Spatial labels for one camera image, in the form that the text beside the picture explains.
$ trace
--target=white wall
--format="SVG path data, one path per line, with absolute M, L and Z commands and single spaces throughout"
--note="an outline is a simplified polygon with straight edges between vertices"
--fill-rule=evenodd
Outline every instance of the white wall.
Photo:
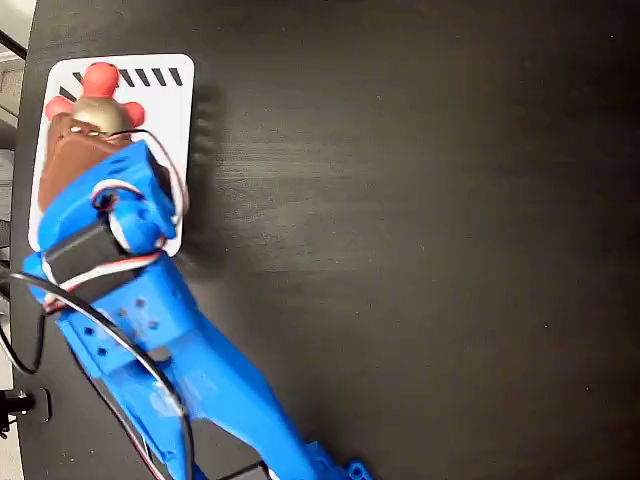
M 36 0 L 0 0 L 0 29 L 26 47 L 35 8 Z

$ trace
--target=black stand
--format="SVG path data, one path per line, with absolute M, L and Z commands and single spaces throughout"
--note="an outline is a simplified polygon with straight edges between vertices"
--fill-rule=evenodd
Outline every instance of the black stand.
M 9 415 L 26 415 L 30 411 L 35 411 L 41 422 L 49 421 L 51 401 L 46 389 L 39 389 L 35 395 L 22 390 L 0 390 L 0 438 L 7 438 L 7 432 L 15 422 L 9 421 Z

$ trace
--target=brown toy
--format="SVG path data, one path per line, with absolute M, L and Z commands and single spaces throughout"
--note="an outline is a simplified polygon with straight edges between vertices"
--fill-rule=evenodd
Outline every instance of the brown toy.
M 45 211 L 80 175 L 131 144 L 127 134 L 108 137 L 144 121 L 140 104 L 120 104 L 113 99 L 118 78 L 114 65 L 95 63 L 85 73 L 83 95 L 76 103 L 58 96 L 47 104 L 45 113 L 51 125 L 38 191 L 40 210 Z

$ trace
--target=table surface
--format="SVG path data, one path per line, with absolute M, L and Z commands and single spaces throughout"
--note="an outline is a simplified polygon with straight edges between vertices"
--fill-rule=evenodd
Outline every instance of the table surface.
M 184 52 L 177 261 L 306 438 L 380 479 L 637 478 L 639 7 L 476 3 L 41 0 L 12 261 L 49 69 Z M 148 478 L 55 328 L 44 360 L 16 378 L 54 401 L 20 423 L 26 479 Z M 196 437 L 212 478 L 255 459 Z

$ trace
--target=blue robotic arm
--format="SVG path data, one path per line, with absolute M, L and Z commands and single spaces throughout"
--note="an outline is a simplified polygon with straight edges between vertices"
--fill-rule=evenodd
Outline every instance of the blue robotic arm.
M 45 212 L 41 251 L 26 259 L 25 271 L 61 286 L 70 276 L 93 271 L 78 295 L 157 358 L 191 418 L 208 419 L 251 445 L 274 477 L 372 480 L 361 462 L 338 467 L 318 443 L 302 440 L 262 374 L 200 312 L 173 261 L 158 251 L 163 239 L 176 235 L 174 204 L 161 170 L 139 141 L 77 178 Z M 105 179 L 112 187 L 96 194 Z M 120 189 L 118 181 L 135 188 Z M 108 212 L 96 208 L 105 202 Z M 98 275 L 92 259 L 114 245 L 120 262 L 145 255 L 154 261 L 134 271 Z M 50 305 L 44 291 L 32 291 Z M 81 313 L 66 308 L 57 324 L 87 373 L 105 383 L 171 476 L 186 479 L 181 421 L 157 381 Z M 196 478 L 206 478 L 195 470 Z

